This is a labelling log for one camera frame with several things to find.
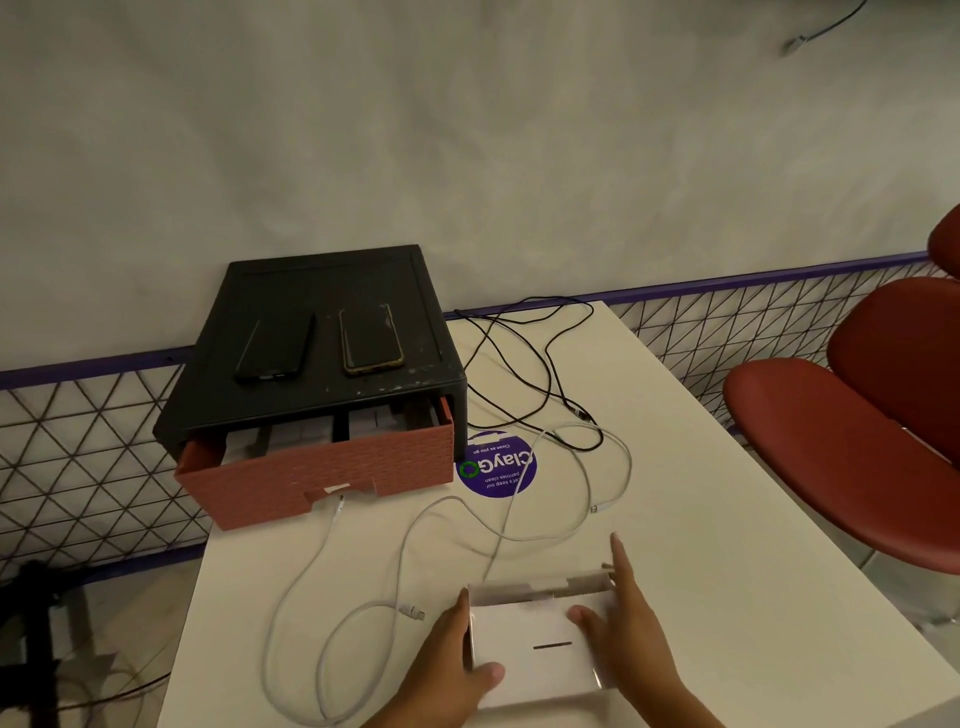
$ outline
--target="storage organizer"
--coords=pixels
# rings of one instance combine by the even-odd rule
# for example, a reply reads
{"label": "storage organizer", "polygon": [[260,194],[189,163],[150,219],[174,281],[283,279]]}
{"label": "storage organizer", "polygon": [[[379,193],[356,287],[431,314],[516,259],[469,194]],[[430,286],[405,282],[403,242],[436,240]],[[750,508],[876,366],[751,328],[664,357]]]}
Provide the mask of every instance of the storage organizer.
{"label": "storage organizer", "polygon": [[[386,304],[403,365],[345,371],[340,312]],[[251,331],[276,311],[314,324],[297,376],[238,381]],[[222,465],[228,433],[428,400],[436,424],[304,445]],[[231,263],[194,357],[154,427],[175,477],[221,528],[306,513],[340,490],[379,496],[448,483],[467,440],[467,377],[416,245]]]}

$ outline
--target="phone screen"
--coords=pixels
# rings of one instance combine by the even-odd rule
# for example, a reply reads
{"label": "phone screen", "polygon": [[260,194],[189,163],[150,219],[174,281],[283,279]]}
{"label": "phone screen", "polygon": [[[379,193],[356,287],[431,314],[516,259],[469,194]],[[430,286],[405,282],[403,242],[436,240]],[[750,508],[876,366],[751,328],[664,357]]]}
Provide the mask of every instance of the phone screen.
{"label": "phone screen", "polygon": [[306,309],[263,314],[253,326],[234,376],[239,381],[256,381],[298,375],[313,318],[313,311]]}
{"label": "phone screen", "polygon": [[348,374],[365,374],[403,364],[394,316],[386,303],[344,308],[340,311],[340,331],[344,369]]}

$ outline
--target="white cable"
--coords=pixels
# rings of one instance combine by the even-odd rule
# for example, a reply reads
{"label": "white cable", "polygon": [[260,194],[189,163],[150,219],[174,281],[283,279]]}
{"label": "white cable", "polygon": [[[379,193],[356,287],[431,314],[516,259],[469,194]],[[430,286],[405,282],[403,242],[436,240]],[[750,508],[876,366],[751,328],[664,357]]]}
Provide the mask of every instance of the white cable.
{"label": "white cable", "polygon": [[[571,452],[573,452],[574,457],[577,459],[577,463],[580,466],[581,470],[583,471],[585,476],[585,481],[587,483],[588,500],[587,500],[587,508],[584,511],[583,517],[579,521],[577,521],[576,525],[574,525],[572,528],[569,528],[562,533],[548,534],[548,535],[542,535],[542,536],[508,536],[503,531],[506,529],[507,518],[510,517],[510,509],[513,507],[514,499],[516,498],[517,493],[519,493],[520,484],[523,482],[523,477],[526,475],[527,469],[530,467],[530,464],[533,462],[534,448],[537,446],[537,443],[540,441],[540,438],[545,434],[546,430],[552,431],[554,434],[556,434],[558,430],[568,429],[571,427],[585,427],[598,432],[603,432],[605,435],[609,436],[614,442],[616,442],[623,449],[624,454],[626,454],[627,456],[627,474],[623,481],[623,488],[615,497],[609,500],[600,501],[599,503],[593,503],[592,502],[593,492],[590,485],[589,474],[587,473],[587,469],[584,467],[584,464],[581,461],[579,455],[572,450]],[[510,504],[507,506],[507,514],[506,514],[506,518],[504,518],[504,525],[499,530],[489,525],[482,518],[480,518],[480,516],[476,513],[476,511],[474,511],[469,506],[469,504],[459,496],[444,496],[444,497],[438,498],[437,500],[434,500],[432,503],[427,505],[422,511],[420,511],[417,514],[417,517],[414,518],[413,521],[410,523],[410,525],[407,527],[406,533],[403,534],[403,541],[400,542],[400,553],[399,553],[399,558],[397,559],[397,562],[396,562],[396,578],[394,581],[393,600],[370,601],[370,602],[367,602],[366,604],[361,604],[360,606],[355,607],[337,623],[337,625],[330,632],[329,637],[326,638],[326,643],[324,644],[324,648],[320,652],[320,657],[317,660],[317,667],[316,667],[316,670],[314,671],[314,690],[317,697],[317,704],[320,707],[322,718],[320,719],[307,718],[303,716],[296,716],[290,711],[288,711],[285,707],[281,706],[279,702],[274,699],[273,695],[270,692],[269,680],[267,675],[270,642],[271,642],[271,639],[273,638],[274,629],[276,627],[276,617],[279,614],[280,608],[283,606],[284,601],[286,600],[287,596],[293,591],[294,587],[297,586],[298,582],[303,577],[303,575],[310,569],[311,566],[313,566],[314,562],[317,560],[321,552],[324,550],[324,546],[326,546],[327,540],[330,538],[330,533],[333,531],[333,525],[334,523],[336,523],[337,517],[340,515],[340,512],[344,508],[344,497],[341,496],[340,503],[337,505],[337,510],[333,514],[333,519],[330,522],[330,527],[327,530],[323,540],[321,541],[320,547],[317,549],[317,552],[314,554],[313,558],[310,559],[310,561],[303,568],[300,574],[298,574],[297,578],[294,579],[294,581],[290,584],[289,587],[287,587],[286,591],[284,591],[283,595],[280,597],[280,600],[277,603],[276,608],[274,610],[274,614],[271,617],[270,626],[267,629],[267,637],[264,642],[263,660],[261,662],[261,670],[260,670],[260,686],[267,700],[270,702],[270,704],[274,707],[274,709],[278,713],[286,717],[288,720],[291,720],[297,723],[298,725],[308,726],[309,728],[330,728],[330,726],[339,725],[345,720],[349,720],[350,718],[354,717],[370,701],[370,698],[372,697],[374,691],[376,690],[377,686],[380,684],[380,680],[383,678],[383,673],[387,669],[387,664],[390,662],[390,656],[394,650],[394,641],[396,637],[397,613],[401,613],[404,616],[410,617],[412,619],[423,619],[423,612],[421,612],[420,610],[418,610],[416,607],[412,605],[403,604],[399,601],[400,576],[403,573],[403,554],[406,551],[407,540],[410,538],[410,534],[413,532],[414,527],[417,525],[420,519],[423,518],[423,516],[427,512],[429,512],[432,508],[440,505],[441,503],[447,500],[456,500],[458,503],[464,506],[464,508],[467,509],[467,511],[477,520],[478,523],[480,523],[480,525],[482,525],[484,528],[486,528],[494,536],[497,537],[496,549],[494,550],[493,557],[490,563],[487,565],[487,570],[484,573],[484,579],[486,579],[487,573],[490,572],[491,566],[493,564],[493,559],[496,558],[496,553],[498,552],[500,548],[500,544],[503,541],[511,541],[514,543],[529,543],[532,541],[560,540],[560,539],[565,539],[569,536],[572,536],[573,534],[575,534],[577,531],[580,530],[580,526],[584,524],[584,522],[587,520],[587,518],[591,513],[599,513],[600,511],[606,510],[607,508],[614,505],[618,500],[620,500],[623,497],[623,495],[627,492],[627,488],[630,486],[630,478],[634,470],[634,457],[630,453],[630,448],[627,447],[626,443],[624,443],[619,436],[613,434],[608,429],[605,429],[599,425],[594,425],[593,423],[587,423],[587,422],[562,423],[559,425],[554,425],[552,427],[546,427],[544,431],[541,432],[538,435],[538,437],[534,440],[533,445],[530,447],[530,454],[531,456],[527,460],[527,462],[524,464],[523,470],[520,473],[520,478],[516,482],[516,489],[514,490],[514,494],[510,498]],[[324,674],[324,665],[326,663],[326,656],[330,648],[330,645],[333,643],[333,640],[336,637],[337,633],[347,622],[349,622],[351,619],[353,619],[357,615],[367,611],[368,609],[372,609],[374,607],[387,607],[388,609],[394,610],[393,618],[390,621],[390,634],[386,641],[387,648],[386,650],[384,650],[382,659],[377,664],[376,669],[373,671],[371,680],[368,682],[366,688],[364,688],[360,697],[357,698],[357,700],[350,707],[344,710],[342,713],[339,713],[336,716],[328,716],[328,709],[326,706],[326,700],[324,698],[322,677]]]}

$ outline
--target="white wall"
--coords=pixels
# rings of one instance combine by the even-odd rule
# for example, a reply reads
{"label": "white wall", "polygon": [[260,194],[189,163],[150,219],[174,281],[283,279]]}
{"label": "white wall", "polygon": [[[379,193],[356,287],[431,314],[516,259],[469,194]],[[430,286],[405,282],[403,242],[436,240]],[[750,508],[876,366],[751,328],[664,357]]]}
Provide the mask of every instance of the white wall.
{"label": "white wall", "polygon": [[418,242],[445,308],[919,250],[960,5],[11,0],[0,370],[192,343],[227,262]]}

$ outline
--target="red chair backrest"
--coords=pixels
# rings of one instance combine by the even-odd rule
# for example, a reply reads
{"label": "red chair backrest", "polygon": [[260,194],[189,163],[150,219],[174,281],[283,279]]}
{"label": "red chair backrest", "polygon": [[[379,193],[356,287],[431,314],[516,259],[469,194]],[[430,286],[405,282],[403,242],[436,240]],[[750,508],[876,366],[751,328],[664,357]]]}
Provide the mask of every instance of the red chair backrest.
{"label": "red chair backrest", "polygon": [[827,358],[875,407],[960,465],[960,283],[880,286],[833,333]]}
{"label": "red chair backrest", "polygon": [[926,241],[926,251],[930,260],[960,279],[960,205],[933,229]]}

